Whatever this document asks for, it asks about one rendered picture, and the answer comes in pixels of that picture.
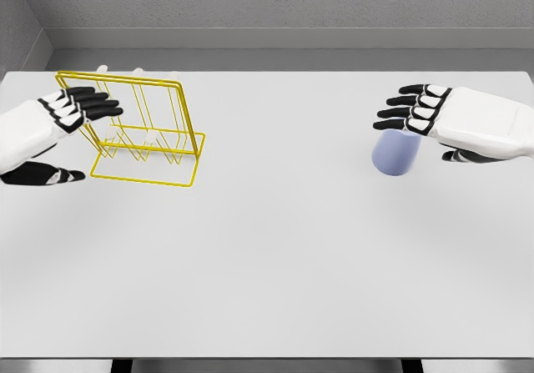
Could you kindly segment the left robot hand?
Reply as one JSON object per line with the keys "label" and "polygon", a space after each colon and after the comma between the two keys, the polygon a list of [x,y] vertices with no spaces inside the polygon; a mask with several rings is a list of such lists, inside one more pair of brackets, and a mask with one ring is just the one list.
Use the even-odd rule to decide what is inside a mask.
{"label": "left robot hand", "polygon": [[0,114],[0,181],[10,185],[51,186],[85,179],[33,159],[48,152],[84,124],[123,113],[119,101],[92,87],[62,88]]}

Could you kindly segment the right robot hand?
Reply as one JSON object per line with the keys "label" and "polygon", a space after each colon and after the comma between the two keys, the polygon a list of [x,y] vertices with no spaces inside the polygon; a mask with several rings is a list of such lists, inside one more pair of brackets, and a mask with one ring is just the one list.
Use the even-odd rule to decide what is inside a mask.
{"label": "right robot hand", "polygon": [[449,162],[487,164],[534,159],[534,108],[465,87],[412,84],[386,100],[376,130],[395,129],[450,147]]}

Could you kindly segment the light blue cup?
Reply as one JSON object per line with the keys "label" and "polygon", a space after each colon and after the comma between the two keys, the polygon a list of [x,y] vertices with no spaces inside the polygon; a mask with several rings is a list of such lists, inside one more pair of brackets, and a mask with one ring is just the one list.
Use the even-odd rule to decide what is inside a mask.
{"label": "light blue cup", "polygon": [[410,131],[387,129],[379,137],[371,155],[373,165],[383,174],[401,176],[416,160],[422,137]]}

